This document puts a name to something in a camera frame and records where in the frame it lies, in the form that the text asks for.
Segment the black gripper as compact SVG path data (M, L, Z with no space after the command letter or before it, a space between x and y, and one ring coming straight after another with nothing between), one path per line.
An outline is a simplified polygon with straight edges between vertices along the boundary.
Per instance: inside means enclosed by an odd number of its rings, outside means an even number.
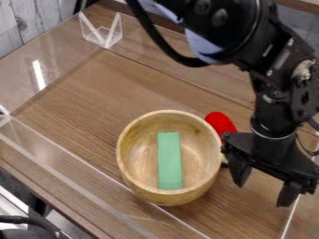
M283 137L267 137L259 133L224 133L221 138L221 152L228 160L233 183L240 188L255 168L286 183L277 195L277 207L290 207L300 193L315 193L319 165L296 146L296 132Z

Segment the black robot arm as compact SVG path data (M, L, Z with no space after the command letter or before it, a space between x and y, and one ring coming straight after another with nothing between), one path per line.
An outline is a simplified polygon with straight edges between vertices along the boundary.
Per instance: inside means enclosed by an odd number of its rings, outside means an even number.
M139 0L124 0L163 52L180 64L232 64L247 72L255 93L251 131L224 133L221 152L233 183L252 169L283 181L276 205L288 206L319 186L319 164L298 137L303 124L319 130L319 58L277 16L272 0L153 0L179 25L195 53L183 56L164 40Z

